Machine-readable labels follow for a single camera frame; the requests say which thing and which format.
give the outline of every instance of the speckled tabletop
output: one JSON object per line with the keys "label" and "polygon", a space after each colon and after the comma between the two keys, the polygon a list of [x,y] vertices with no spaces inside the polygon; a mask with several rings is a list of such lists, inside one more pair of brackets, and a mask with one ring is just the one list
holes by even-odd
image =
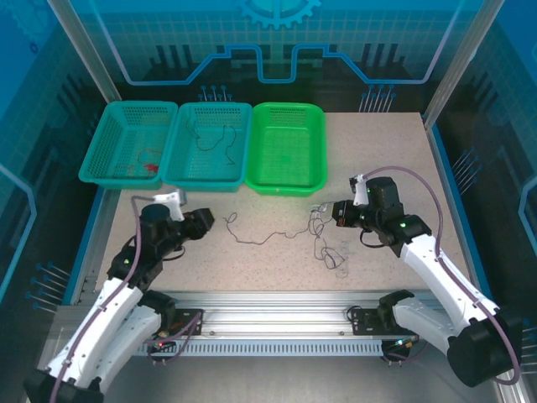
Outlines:
{"label": "speckled tabletop", "polygon": [[[236,243],[224,217],[237,213],[231,224],[244,240],[261,241],[274,231],[289,234],[307,226],[312,205],[352,199],[348,178],[385,165],[402,165],[420,173],[441,200],[445,220],[442,248],[467,275],[440,177],[418,113],[327,113],[329,177],[325,187],[306,198],[260,196],[242,185],[237,193],[188,194],[184,211],[209,207],[215,216],[212,230],[199,241],[185,244],[181,259],[164,264],[154,290],[166,291],[290,291],[424,289],[425,283],[389,249],[367,249],[359,230],[326,224],[327,244],[347,258],[338,270],[328,270],[315,259],[314,236],[272,237],[265,245]],[[412,176],[389,172],[399,188],[408,214],[419,214],[436,231],[438,218],[427,190]],[[134,233],[130,196],[152,196],[171,191],[123,191],[108,239],[98,286],[106,279],[113,256]],[[328,218],[330,210],[323,216]],[[376,243],[374,235],[366,235]]]}

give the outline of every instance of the plastic basket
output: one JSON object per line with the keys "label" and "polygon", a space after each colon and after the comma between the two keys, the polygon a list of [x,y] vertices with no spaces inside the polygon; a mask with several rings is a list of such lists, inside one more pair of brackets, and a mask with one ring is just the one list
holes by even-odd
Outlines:
{"label": "plastic basket", "polygon": [[164,156],[163,182],[186,191],[237,191],[246,175],[251,120],[247,103],[181,106]]}
{"label": "plastic basket", "polygon": [[309,196],[328,177],[325,114],[307,103],[253,109],[246,183],[262,195]]}
{"label": "plastic basket", "polygon": [[107,105],[78,177],[108,189],[159,189],[164,147],[177,115],[173,102]]}

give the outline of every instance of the metal post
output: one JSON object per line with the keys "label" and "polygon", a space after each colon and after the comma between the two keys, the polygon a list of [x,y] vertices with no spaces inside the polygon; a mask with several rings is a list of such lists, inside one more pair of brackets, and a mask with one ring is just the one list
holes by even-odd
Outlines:
{"label": "metal post", "polygon": [[462,40],[459,50],[456,52],[446,74],[436,89],[435,95],[430,100],[424,115],[425,128],[432,128],[436,119],[440,116],[442,109],[447,104],[462,74],[470,64],[474,52],[483,41],[498,11],[500,11],[503,2],[504,0],[484,0],[482,7],[477,12],[472,25]]}
{"label": "metal post", "polygon": [[121,96],[108,74],[107,68],[102,63],[101,57],[99,57],[71,3],[66,0],[47,1],[105,101],[107,103],[121,101]]}

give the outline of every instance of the enclosure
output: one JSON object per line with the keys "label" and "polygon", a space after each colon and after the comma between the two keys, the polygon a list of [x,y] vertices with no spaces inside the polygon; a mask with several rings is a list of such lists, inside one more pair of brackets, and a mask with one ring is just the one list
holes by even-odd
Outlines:
{"label": "enclosure", "polygon": [[[184,211],[209,207],[216,221],[185,246],[184,258],[164,266],[153,289],[204,309],[203,331],[169,368],[154,369],[140,350],[105,401],[533,401],[535,15],[529,0],[0,2],[3,401],[26,401],[24,377],[53,358],[94,303],[133,235],[130,196],[177,186],[187,190]],[[240,105],[234,113],[254,112],[252,121],[224,121],[222,138],[234,132],[232,144],[241,147],[220,148],[225,168],[204,160],[202,124],[194,130],[181,115],[176,130],[194,137],[170,143],[180,155],[197,155],[198,166],[162,155],[172,161],[162,187],[119,190],[79,179],[103,111],[116,101],[191,114],[217,102],[219,113]],[[249,128],[268,119],[255,112],[264,102],[321,109],[322,118],[303,124],[317,132],[325,124],[326,144],[310,149],[298,130],[281,146],[315,156],[306,179],[299,168],[282,172],[277,159],[269,173],[247,172],[247,158],[262,159],[253,147],[269,143],[277,153],[282,141],[267,132],[248,143]],[[143,162],[154,163],[152,150],[166,141],[148,144]],[[114,170],[130,173],[128,164]],[[350,228],[323,228],[325,246],[340,258],[335,268],[318,258],[311,236],[288,235],[304,230],[313,206],[352,199],[350,177],[385,165],[431,184],[445,216],[442,248],[485,296],[524,318],[517,385],[467,388],[432,349],[401,369],[353,350],[374,340],[353,337],[349,306],[376,307],[400,289],[439,311],[440,303],[409,266],[364,248]],[[219,178],[215,185],[185,179],[203,169]],[[282,175],[291,178],[287,190],[272,186]],[[405,210],[435,229],[427,191],[412,177],[389,175]],[[288,235],[264,243],[274,232]]]}

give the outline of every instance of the teal plastic basket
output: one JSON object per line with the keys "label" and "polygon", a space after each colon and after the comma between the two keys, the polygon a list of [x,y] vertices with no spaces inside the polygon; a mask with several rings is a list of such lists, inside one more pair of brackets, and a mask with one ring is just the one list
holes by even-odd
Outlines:
{"label": "teal plastic basket", "polygon": [[78,177],[107,189],[159,189],[161,160],[177,116],[173,102],[107,105]]}
{"label": "teal plastic basket", "polygon": [[238,191],[246,175],[252,107],[239,102],[179,108],[162,180],[186,191]]}

